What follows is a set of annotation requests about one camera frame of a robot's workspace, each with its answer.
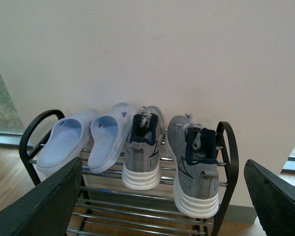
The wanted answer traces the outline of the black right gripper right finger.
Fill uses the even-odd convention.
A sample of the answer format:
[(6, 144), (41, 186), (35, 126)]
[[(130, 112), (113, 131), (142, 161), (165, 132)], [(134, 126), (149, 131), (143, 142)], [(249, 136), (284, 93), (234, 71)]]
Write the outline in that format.
[(266, 235), (295, 236), (295, 187), (251, 159), (244, 178)]

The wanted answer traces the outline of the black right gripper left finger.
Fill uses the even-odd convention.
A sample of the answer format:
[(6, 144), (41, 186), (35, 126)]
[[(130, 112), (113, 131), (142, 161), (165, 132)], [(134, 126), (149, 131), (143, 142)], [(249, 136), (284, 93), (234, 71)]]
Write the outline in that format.
[(82, 162), (75, 158), (0, 211), (0, 236), (63, 236), (76, 203)]

